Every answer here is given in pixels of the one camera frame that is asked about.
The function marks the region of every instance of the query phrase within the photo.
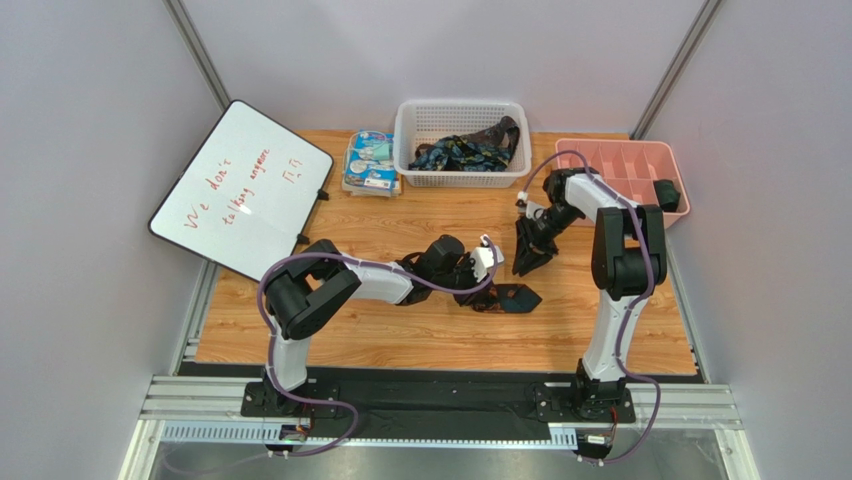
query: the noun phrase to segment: black mounting plate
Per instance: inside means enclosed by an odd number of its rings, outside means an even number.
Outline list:
[[[548,387],[538,384],[533,387],[536,415],[542,422],[567,422],[567,423],[612,423],[612,415],[609,411],[599,418],[588,419],[580,417],[571,409],[571,400],[574,398],[574,386]],[[636,423],[636,412],[633,409],[633,397],[629,389],[624,389],[624,397],[615,407],[618,415],[618,423]]]
[[[340,387],[337,383],[306,383],[292,393],[304,398],[337,400],[340,398]],[[313,414],[314,418],[334,418],[339,410],[334,406],[310,405],[303,412],[301,404],[275,391],[267,380],[246,384],[240,415],[243,417],[309,417]]]

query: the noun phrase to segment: white plastic basket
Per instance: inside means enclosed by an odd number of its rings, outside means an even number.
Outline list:
[[[409,170],[414,151],[449,135],[474,133],[497,124],[503,116],[515,119],[521,138],[504,172],[432,172]],[[413,187],[507,188],[530,173],[532,148],[524,109],[517,103],[476,100],[411,100],[399,106],[393,139],[394,168]]]

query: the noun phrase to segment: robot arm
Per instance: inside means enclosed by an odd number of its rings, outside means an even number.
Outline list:
[[[484,244],[465,252],[458,239],[443,235],[425,252],[413,253],[385,265],[444,288],[466,290],[485,281],[489,270],[503,263],[503,253],[496,245],[494,248],[496,265],[491,249]],[[305,252],[352,258],[340,253],[329,240],[320,240]],[[319,285],[312,287],[308,277]],[[413,305],[426,300],[432,293],[431,288],[385,269],[312,258],[293,261],[277,270],[266,285],[266,309],[279,326],[273,346],[273,366],[279,382],[287,390],[304,383],[311,337],[345,302],[373,299],[394,305]],[[456,301],[461,306],[471,305],[480,300],[481,295],[489,295],[489,292],[485,289],[481,293],[456,296]]]
[[[600,175],[584,169],[554,170],[544,182],[551,206],[545,208],[518,195],[520,218],[516,222],[517,252],[513,273],[521,276],[549,262],[558,254],[554,239],[579,218],[595,223],[591,270],[600,291],[598,316],[591,344],[577,366],[577,393],[572,403],[584,418],[606,415],[624,396],[625,375],[616,359],[619,330],[628,306],[647,288],[647,273],[639,247],[628,247],[625,240],[642,235],[651,257],[654,284],[666,277],[665,231],[662,210],[656,205],[634,207],[641,222],[636,232],[627,209],[598,182]],[[647,300],[636,302],[624,325],[621,355],[628,346],[639,314]]]

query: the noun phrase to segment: whiteboard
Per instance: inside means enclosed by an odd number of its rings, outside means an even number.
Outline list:
[[[236,100],[154,213],[149,229],[259,280],[293,253],[331,165],[331,155]]]

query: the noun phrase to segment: patterned cloth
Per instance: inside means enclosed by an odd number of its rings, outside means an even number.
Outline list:
[[[423,144],[414,152],[415,160],[410,170],[448,172],[502,172],[509,166],[521,129],[512,117],[503,117],[500,123],[468,135],[445,137],[434,145]]]

